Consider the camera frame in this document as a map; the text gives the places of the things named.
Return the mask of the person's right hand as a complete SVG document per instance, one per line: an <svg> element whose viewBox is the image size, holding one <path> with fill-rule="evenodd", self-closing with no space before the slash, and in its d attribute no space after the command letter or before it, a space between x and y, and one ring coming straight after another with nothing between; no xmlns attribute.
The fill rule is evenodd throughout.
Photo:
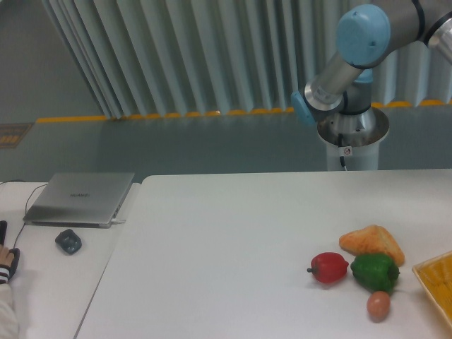
<svg viewBox="0 0 452 339"><path fill-rule="evenodd" d="M10 269L13 260L14 254L11 253L10 249L6 246L0 245L0 264Z"/></svg>

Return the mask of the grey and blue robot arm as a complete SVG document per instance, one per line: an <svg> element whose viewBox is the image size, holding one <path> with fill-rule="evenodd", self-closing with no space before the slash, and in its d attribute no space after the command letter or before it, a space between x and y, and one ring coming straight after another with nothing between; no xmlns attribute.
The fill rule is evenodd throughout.
<svg viewBox="0 0 452 339"><path fill-rule="evenodd" d="M336 28L336 52L304 88L291 94L296 115L314 124L344 105L345 91L367 69L412 42L451 60L450 1L372 1L348 11Z"/></svg>

